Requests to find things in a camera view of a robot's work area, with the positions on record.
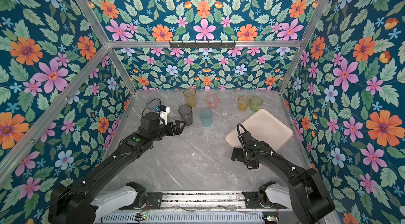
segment yellow glass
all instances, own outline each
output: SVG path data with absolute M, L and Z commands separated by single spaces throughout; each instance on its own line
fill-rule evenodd
M 262 105 L 263 100 L 258 96 L 252 96 L 250 99 L 250 110 L 256 112 L 260 109 L 260 105 Z
M 193 88 L 185 89 L 183 91 L 185 101 L 188 105 L 191 107 L 196 107 L 197 106 L 197 95 L 196 95 L 196 90 Z
M 249 97 L 245 95 L 240 96 L 238 98 L 238 110 L 240 110 L 241 112 L 245 112 L 249 107 L 249 103 L 250 103 Z

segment wallpaper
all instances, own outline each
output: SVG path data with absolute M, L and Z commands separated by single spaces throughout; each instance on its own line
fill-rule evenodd
M 0 223 L 47 223 L 52 190 L 101 162 L 129 99 L 105 56 L 3 185 Z
M 277 90 L 295 49 L 122 48 L 117 53 L 138 89 Z
M 94 56 L 73 0 L 0 0 L 0 160 Z
M 286 105 L 342 223 L 405 222 L 404 0 L 331 0 Z
M 89 0 L 111 40 L 152 41 L 300 39 L 317 2 Z

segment transparent glass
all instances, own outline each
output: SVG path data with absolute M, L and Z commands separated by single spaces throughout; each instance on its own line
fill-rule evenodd
M 185 125 L 193 124 L 193 108 L 190 105 L 180 106 L 179 114 L 181 120 L 185 122 Z
M 211 110 L 215 110 L 218 108 L 218 103 L 219 103 L 219 97 L 217 95 L 208 95 L 207 96 L 207 104 L 208 108 Z
M 250 110 L 256 112 L 260 109 L 260 105 L 262 105 L 263 100 L 258 96 L 252 96 L 250 99 Z
M 249 107 L 249 103 L 250 103 L 249 97 L 245 95 L 240 96 L 238 98 L 238 110 L 240 110 L 241 112 L 245 112 Z
M 148 112 L 155 112 L 156 108 L 159 106 L 159 100 L 158 99 L 150 99 L 146 102 L 146 113 Z
M 204 127 L 210 126 L 212 124 L 212 110 L 207 108 L 202 109 L 200 111 L 200 119 Z
M 191 107 L 197 106 L 197 95 L 196 90 L 193 88 L 185 89 L 183 91 L 183 95 L 185 98 L 185 102 L 190 105 Z

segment marble surface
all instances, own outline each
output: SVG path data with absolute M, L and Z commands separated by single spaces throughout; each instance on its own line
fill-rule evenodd
M 219 96 L 219 106 L 213 111 L 213 124 L 203 127 L 199 118 L 201 109 L 207 107 L 206 96 Z M 232 148 L 225 142 L 225 136 L 236 124 L 243 122 L 253 112 L 242 113 L 237 109 L 237 99 L 241 95 L 260 96 L 262 109 L 268 110 L 281 122 L 292 127 L 284 113 L 279 95 L 275 91 L 197 91 L 197 107 L 193 108 L 193 124 L 186 126 L 178 136 L 164 137 L 157 141 L 138 160 L 124 168 L 104 190 L 117 190 L 130 181 L 146 187 L 146 190 L 257 190 L 264 183 L 281 179 L 267 167 L 259 171 L 246 169 L 241 162 L 231 161 Z M 169 106 L 169 118 L 180 119 L 178 108 L 185 104 L 182 91 L 139 91 L 135 105 L 128 116 L 120 136 L 137 130 L 145 103 L 152 98 L 160 98 L 163 105 Z M 279 151 L 287 160 L 302 166 L 301 152 L 294 137 Z

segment beige tray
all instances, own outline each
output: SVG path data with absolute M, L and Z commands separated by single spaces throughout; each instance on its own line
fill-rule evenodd
M 292 130 L 288 126 L 284 125 L 265 109 L 256 111 L 245 120 L 242 125 L 250 132 L 253 138 L 258 141 L 263 140 L 276 152 L 279 151 L 293 135 Z M 232 148 L 242 148 L 238 140 L 238 131 L 236 128 L 225 136 L 225 141 Z

